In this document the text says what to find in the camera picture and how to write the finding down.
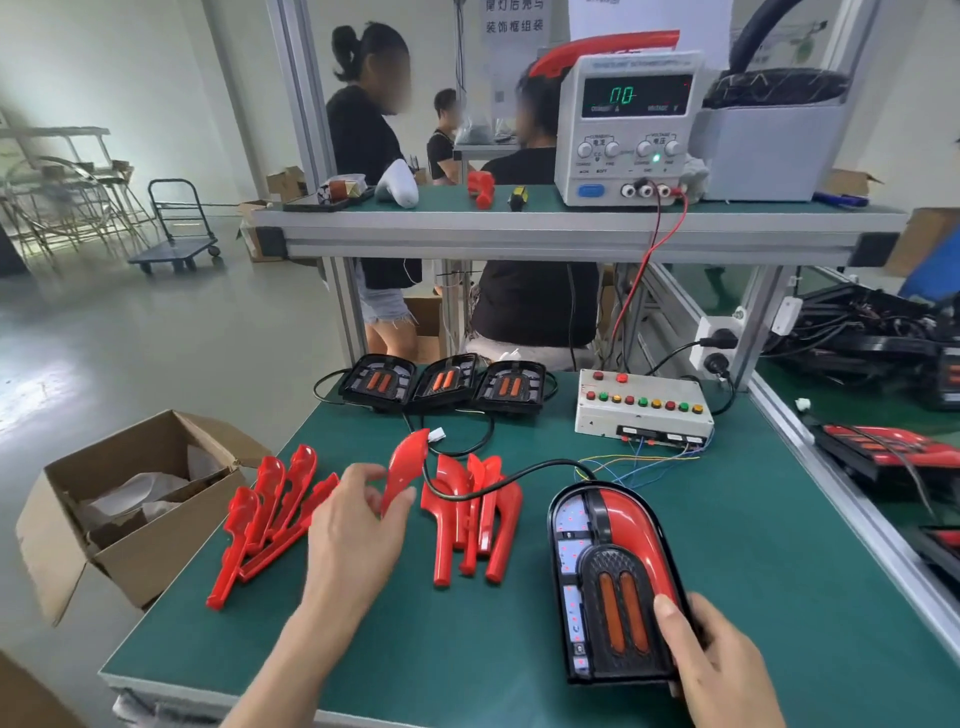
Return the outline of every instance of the cardboard flap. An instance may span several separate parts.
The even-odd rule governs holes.
[[[263,458],[273,454],[253,437],[222,420],[186,412],[175,414],[197,442],[218,456],[224,465],[236,462],[247,468],[258,468]]]
[[[36,479],[16,521],[16,540],[36,587],[40,610],[56,625],[84,573],[87,558],[83,538],[45,473]]]

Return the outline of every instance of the digital display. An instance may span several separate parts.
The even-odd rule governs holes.
[[[683,116],[691,75],[600,76],[584,81],[584,118]]]

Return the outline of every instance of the workbench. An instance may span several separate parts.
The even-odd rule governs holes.
[[[575,375],[558,380],[558,395],[538,418],[500,419],[481,456],[501,455],[514,471],[551,457],[625,450],[573,432]],[[662,523],[684,585],[707,595],[759,646],[788,725],[952,724],[960,715],[960,669],[838,513],[835,496],[818,487],[761,413],[760,399],[753,390],[738,398],[699,460],[639,490]],[[486,428],[465,415],[429,417],[428,425],[444,427],[448,449],[475,442]],[[406,434],[399,416],[321,404],[280,456],[311,445],[323,477],[357,460],[386,463]],[[649,480],[658,474],[650,473]],[[551,468],[523,479],[523,510],[498,588],[485,582],[481,566],[476,578],[455,575],[449,590],[434,590],[436,525],[415,506],[396,570],[327,680],[317,720],[687,725],[683,705],[666,690],[564,681],[546,512],[576,477]],[[102,675],[112,687],[205,716],[222,716],[236,701],[300,599],[305,544],[235,588],[218,613],[204,599],[227,543],[215,533],[110,658]]]

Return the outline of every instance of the cardboard box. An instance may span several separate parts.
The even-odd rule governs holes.
[[[4,728],[84,728],[52,692],[3,652],[0,712]]]
[[[138,473],[188,479],[187,445],[205,450],[223,469],[175,491],[166,500],[180,505],[149,523],[133,516],[114,522],[113,533],[84,530],[79,504]],[[43,615],[60,621],[88,564],[135,606],[150,604],[226,517],[230,498],[246,482],[239,466],[256,468],[269,454],[233,425],[167,410],[47,465],[16,522]]]
[[[960,224],[960,207],[918,207],[913,211],[883,270],[907,277]]]
[[[870,197],[870,182],[883,184],[869,172],[854,172],[851,169],[832,169],[821,191],[831,195]]]
[[[256,223],[253,221],[253,212],[259,209],[266,209],[269,203],[266,200],[250,200],[240,203],[237,206],[237,212],[243,218],[240,224],[240,230],[237,231],[237,237],[242,237],[247,246],[247,255],[254,263],[272,263],[283,260],[276,255],[264,255],[260,248],[260,240],[256,236]]]
[[[446,352],[443,300],[440,296],[411,296],[403,299],[417,320],[417,364],[433,364],[449,354]]]
[[[299,167],[287,167],[275,175],[267,175],[267,191],[289,203],[306,195],[306,177]]]

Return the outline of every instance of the blue power button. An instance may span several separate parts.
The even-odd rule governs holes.
[[[602,184],[581,184],[577,188],[580,197],[603,197],[605,188]]]

